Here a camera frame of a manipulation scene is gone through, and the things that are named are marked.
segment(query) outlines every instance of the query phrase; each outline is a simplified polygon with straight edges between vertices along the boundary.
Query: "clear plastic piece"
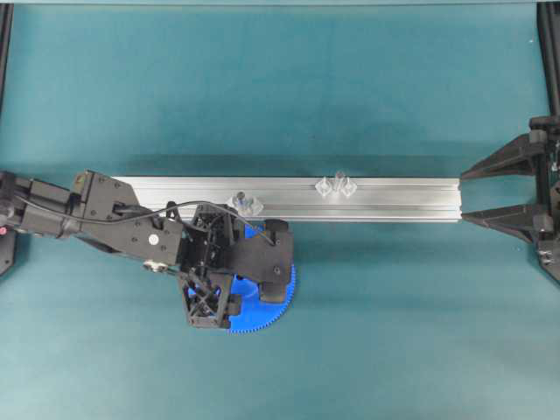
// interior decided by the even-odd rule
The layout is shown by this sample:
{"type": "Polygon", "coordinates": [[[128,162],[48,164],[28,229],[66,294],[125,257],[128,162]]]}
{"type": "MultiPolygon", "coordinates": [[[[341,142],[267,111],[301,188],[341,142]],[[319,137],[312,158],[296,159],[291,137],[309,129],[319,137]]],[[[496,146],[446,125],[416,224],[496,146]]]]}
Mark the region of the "clear plastic piece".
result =
{"type": "Polygon", "coordinates": [[[344,187],[346,183],[347,176],[344,174],[343,171],[338,171],[334,175],[334,179],[332,180],[332,190],[338,193],[344,187]]]}
{"type": "Polygon", "coordinates": [[[327,177],[323,177],[317,184],[315,184],[315,189],[319,194],[321,194],[321,196],[326,197],[333,190],[333,186],[327,177]]]}
{"type": "Polygon", "coordinates": [[[352,194],[354,194],[356,192],[356,190],[358,189],[358,184],[356,184],[355,182],[353,182],[350,177],[346,177],[345,178],[345,183],[342,186],[342,188],[340,189],[342,191],[342,193],[344,195],[346,195],[347,197],[350,197],[352,194]]]}
{"type": "Polygon", "coordinates": [[[347,177],[343,171],[338,171],[334,178],[323,177],[315,184],[315,189],[323,197],[330,193],[343,193],[346,197],[350,197],[356,192],[358,185],[350,177],[347,177]]]}
{"type": "Polygon", "coordinates": [[[230,198],[227,205],[233,207],[243,217],[257,216],[264,209],[263,203],[257,197],[247,197],[243,191],[230,198]]]}

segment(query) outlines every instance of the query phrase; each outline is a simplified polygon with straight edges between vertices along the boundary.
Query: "aluminum rail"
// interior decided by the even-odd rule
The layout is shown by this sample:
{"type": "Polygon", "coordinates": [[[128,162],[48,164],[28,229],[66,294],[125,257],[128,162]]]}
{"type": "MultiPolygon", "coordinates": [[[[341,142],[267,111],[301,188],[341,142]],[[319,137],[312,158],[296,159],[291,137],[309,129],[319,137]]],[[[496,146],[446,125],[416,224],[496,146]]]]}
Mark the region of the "aluminum rail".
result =
{"type": "MultiPolygon", "coordinates": [[[[456,222],[461,219],[457,178],[352,178],[350,197],[315,189],[320,178],[117,177],[131,184],[140,204],[152,210],[177,203],[207,200],[226,203],[238,192],[255,197],[264,209],[251,220],[343,222],[456,222]]],[[[193,207],[182,207],[184,219],[193,207]]]]}

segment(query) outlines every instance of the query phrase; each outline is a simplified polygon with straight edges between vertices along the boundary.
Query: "blue gear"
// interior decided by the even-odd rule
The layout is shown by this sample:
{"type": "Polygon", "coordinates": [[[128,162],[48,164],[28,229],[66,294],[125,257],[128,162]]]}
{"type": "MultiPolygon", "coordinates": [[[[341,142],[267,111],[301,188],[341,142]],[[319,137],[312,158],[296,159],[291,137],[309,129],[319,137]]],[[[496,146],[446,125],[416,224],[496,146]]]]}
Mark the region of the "blue gear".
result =
{"type": "MultiPolygon", "coordinates": [[[[245,227],[245,236],[255,236],[255,230],[245,227]]],[[[259,289],[256,283],[237,276],[231,287],[231,293],[241,295],[241,313],[230,316],[230,333],[252,333],[272,324],[279,319],[288,308],[296,289],[296,268],[291,266],[291,280],[286,287],[286,299],[281,304],[268,304],[259,300],[259,289]]]]}

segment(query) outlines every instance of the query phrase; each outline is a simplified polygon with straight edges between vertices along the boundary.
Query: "black cable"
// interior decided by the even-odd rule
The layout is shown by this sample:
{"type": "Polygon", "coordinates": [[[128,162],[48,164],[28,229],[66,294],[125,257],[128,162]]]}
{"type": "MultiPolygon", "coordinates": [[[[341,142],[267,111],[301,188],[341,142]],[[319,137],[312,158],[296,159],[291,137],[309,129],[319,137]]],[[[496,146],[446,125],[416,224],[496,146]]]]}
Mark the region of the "black cable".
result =
{"type": "Polygon", "coordinates": [[[153,216],[158,216],[160,213],[166,212],[168,210],[173,210],[175,208],[180,208],[180,207],[187,207],[187,206],[201,206],[201,205],[206,205],[212,208],[215,208],[216,210],[220,210],[221,212],[225,213],[225,214],[229,214],[230,216],[234,216],[236,219],[239,219],[242,223],[244,223],[245,225],[249,226],[250,228],[254,229],[255,232],[261,236],[262,238],[264,238],[266,240],[266,242],[268,242],[270,245],[275,246],[276,244],[263,232],[261,232],[259,229],[257,229],[255,226],[253,226],[247,219],[245,219],[244,217],[240,216],[238,213],[229,210],[223,206],[219,206],[217,204],[214,204],[210,201],[202,201],[202,200],[197,200],[197,201],[185,201],[184,203],[179,203],[179,204],[175,204],[173,206],[169,206],[169,207],[165,207],[165,208],[161,208],[159,210],[156,210],[154,212],[151,213],[146,213],[146,214],[140,214],[138,216],[133,216],[133,217],[125,217],[122,219],[118,219],[118,220],[95,220],[95,219],[86,219],[83,217],[78,217],[78,216],[73,216],[71,214],[66,214],[63,212],[59,212],[58,210],[53,210],[49,207],[45,207],[42,206],[34,201],[31,201],[30,199],[27,199],[26,197],[18,194],[17,192],[14,193],[14,196],[23,201],[26,205],[31,206],[31,207],[35,207],[39,210],[42,210],[44,212],[47,212],[49,214],[54,214],[57,215],[59,217],[64,217],[66,219],[69,219],[71,221],[79,221],[82,223],[92,223],[95,225],[118,225],[120,223],[129,223],[131,221],[139,221],[141,219],[146,219],[148,217],[153,217],[153,216]]]}

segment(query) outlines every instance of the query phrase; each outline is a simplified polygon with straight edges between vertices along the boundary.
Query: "screw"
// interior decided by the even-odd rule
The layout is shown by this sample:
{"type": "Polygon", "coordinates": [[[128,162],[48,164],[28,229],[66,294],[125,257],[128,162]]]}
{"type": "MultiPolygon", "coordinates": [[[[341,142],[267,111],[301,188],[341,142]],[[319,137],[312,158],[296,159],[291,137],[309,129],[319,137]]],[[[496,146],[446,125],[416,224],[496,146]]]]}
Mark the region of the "screw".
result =
{"type": "Polygon", "coordinates": [[[148,236],[148,243],[150,245],[158,245],[159,242],[159,236],[157,236],[156,234],[151,234],[150,236],[148,236]]]}

